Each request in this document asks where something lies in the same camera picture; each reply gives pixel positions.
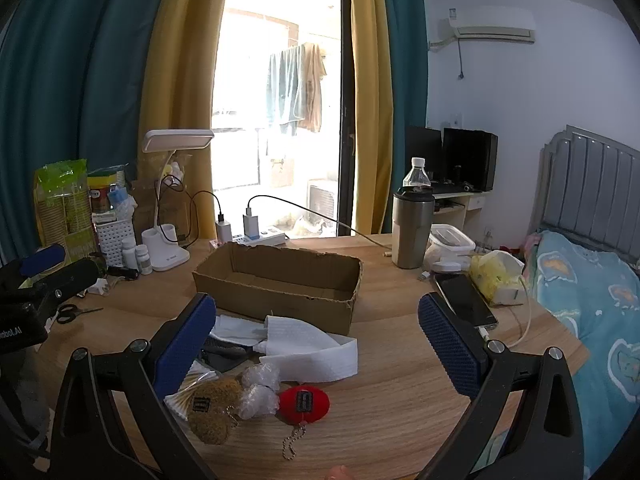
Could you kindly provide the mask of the cotton swabs bag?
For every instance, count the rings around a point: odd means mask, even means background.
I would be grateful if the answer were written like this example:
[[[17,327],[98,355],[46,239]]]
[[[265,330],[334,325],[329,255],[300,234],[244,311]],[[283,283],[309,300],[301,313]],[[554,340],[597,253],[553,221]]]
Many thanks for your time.
[[[169,396],[165,396],[164,403],[175,417],[187,422],[189,406],[194,397],[195,389],[204,384],[204,382],[214,382],[219,378],[221,378],[219,372],[198,361],[194,361],[186,372],[186,376],[184,376],[178,390]]]

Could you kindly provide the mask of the dark grey glove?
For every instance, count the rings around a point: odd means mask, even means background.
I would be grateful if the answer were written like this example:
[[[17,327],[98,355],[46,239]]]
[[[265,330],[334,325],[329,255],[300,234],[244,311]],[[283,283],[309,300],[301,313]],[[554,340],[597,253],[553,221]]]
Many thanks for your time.
[[[207,337],[196,359],[211,370],[227,373],[254,356],[252,347]]]

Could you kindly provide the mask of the brown plush keychain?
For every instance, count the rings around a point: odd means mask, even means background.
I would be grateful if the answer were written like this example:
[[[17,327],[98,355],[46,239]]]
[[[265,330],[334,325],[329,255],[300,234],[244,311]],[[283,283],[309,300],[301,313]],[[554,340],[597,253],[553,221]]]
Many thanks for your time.
[[[241,396],[241,385],[233,378],[200,382],[186,412],[191,431],[205,444],[224,444],[236,425],[235,412]]]

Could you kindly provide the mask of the white paper towel sheet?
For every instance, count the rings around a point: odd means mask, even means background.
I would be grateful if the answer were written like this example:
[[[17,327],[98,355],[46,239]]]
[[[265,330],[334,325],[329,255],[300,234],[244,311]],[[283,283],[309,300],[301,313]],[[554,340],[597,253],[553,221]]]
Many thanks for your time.
[[[226,344],[254,347],[267,338],[267,330],[262,323],[221,314],[216,316],[209,336]]]

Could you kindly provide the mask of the white bubble wrap piece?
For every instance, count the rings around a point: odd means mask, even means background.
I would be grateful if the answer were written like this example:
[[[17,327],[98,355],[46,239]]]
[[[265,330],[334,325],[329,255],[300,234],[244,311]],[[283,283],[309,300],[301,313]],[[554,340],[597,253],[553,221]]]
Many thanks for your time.
[[[240,419],[249,420],[277,414],[280,370],[271,363],[259,363],[241,375],[242,393],[238,406]]]

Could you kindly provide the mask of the white textured cloth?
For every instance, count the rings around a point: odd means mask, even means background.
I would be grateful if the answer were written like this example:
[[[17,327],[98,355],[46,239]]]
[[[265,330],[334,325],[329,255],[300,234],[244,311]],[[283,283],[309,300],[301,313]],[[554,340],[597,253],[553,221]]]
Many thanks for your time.
[[[277,367],[281,382],[324,384],[356,376],[356,338],[328,334],[297,318],[268,315],[267,337],[255,344],[262,364]]]

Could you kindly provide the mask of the red plush keychain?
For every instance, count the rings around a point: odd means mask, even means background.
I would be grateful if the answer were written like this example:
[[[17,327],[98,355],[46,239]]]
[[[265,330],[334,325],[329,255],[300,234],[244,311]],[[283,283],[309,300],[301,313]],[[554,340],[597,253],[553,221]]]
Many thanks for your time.
[[[310,385],[291,387],[279,394],[278,417],[292,428],[283,439],[282,457],[294,460],[295,443],[307,432],[308,426],[329,414],[331,401],[322,389]]]

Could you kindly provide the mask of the small white plug adapter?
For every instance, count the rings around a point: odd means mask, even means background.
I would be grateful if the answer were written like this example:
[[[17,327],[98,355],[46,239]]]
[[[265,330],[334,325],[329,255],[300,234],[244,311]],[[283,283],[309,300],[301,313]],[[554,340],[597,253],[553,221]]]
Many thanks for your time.
[[[107,296],[111,290],[110,284],[106,278],[98,278],[96,282],[87,288],[88,294]]]

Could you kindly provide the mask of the black scissors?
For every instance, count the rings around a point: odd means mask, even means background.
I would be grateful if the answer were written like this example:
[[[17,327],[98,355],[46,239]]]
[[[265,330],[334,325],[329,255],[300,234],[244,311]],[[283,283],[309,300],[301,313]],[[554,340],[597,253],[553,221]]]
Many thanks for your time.
[[[63,304],[58,309],[58,314],[56,315],[55,321],[58,324],[70,324],[74,322],[76,318],[79,318],[81,315],[98,312],[101,311],[101,308],[80,308],[75,306],[74,304]]]

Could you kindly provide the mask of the white perforated basket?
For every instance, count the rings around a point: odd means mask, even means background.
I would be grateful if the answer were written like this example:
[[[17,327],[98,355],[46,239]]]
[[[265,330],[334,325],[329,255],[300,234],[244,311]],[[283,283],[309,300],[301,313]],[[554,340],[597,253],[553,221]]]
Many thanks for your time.
[[[100,252],[109,266],[126,266],[122,255],[122,240],[134,237],[134,224],[131,219],[119,219],[114,212],[93,214],[91,216]]]

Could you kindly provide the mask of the black flashlight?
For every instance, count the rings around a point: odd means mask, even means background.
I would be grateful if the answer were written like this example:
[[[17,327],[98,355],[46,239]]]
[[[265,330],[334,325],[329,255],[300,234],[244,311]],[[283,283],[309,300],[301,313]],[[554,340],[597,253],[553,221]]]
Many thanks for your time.
[[[109,266],[106,269],[108,276],[114,276],[114,278],[123,278],[125,281],[135,281],[140,273],[137,269],[121,268],[120,266]]]

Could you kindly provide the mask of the black smartphone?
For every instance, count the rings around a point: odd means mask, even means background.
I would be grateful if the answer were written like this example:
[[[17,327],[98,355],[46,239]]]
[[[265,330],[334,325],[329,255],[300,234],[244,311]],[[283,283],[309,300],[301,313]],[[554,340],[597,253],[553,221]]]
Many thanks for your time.
[[[498,326],[484,296],[466,274],[436,274],[434,280],[451,310],[463,321],[486,330]]]

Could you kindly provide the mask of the yellow tissue pack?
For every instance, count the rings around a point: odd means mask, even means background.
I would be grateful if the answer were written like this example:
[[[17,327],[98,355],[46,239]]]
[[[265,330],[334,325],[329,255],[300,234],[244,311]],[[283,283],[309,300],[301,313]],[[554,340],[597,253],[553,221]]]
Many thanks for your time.
[[[511,307],[525,302],[525,264],[508,252],[493,250],[471,258],[472,282],[491,306]]]

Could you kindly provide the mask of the yellow curtain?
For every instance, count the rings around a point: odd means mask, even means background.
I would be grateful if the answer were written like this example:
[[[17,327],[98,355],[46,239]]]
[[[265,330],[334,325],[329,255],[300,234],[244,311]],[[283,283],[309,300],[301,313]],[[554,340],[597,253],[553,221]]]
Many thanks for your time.
[[[226,0],[160,0],[146,57],[139,136],[207,129]]]
[[[352,0],[355,67],[356,228],[384,223],[393,159],[393,87],[385,0]]]

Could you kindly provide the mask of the yellow curtain right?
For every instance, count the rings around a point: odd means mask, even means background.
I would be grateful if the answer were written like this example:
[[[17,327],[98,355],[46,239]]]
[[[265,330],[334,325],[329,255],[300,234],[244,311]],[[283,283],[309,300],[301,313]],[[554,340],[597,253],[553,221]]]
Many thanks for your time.
[[[393,87],[385,0],[352,0],[355,67],[356,228],[384,223],[393,159]]]

